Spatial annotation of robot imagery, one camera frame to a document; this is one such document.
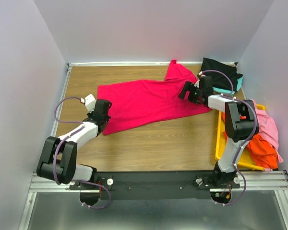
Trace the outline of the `magenta t shirt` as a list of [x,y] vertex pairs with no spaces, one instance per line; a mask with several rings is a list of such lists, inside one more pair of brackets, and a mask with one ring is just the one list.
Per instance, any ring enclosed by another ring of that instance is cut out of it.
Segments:
[[172,60],[163,81],[135,80],[98,86],[97,97],[112,103],[108,113],[111,118],[103,135],[210,112],[210,108],[178,98],[187,81],[197,80],[189,69]]

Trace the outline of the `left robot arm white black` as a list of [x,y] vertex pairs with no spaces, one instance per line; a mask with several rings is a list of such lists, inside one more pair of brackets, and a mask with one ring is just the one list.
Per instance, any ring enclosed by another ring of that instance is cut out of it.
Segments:
[[77,151],[105,130],[112,103],[104,99],[82,99],[82,103],[88,110],[87,118],[71,132],[45,140],[36,174],[58,185],[80,182],[84,188],[92,189],[97,183],[97,169],[77,164]]

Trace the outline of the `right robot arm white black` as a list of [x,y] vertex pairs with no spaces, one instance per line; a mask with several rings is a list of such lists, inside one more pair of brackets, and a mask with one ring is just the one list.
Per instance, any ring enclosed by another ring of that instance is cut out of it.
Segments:
[[199,75],[196,83],[185,82],[178,98],[225,114],[227,141],[223,154],[212,171],[197,176],[196,183],[200,189],[225,188],[232,185],[243,149],[259,132],[253,101],[215,94],[212,78],[204,75]]

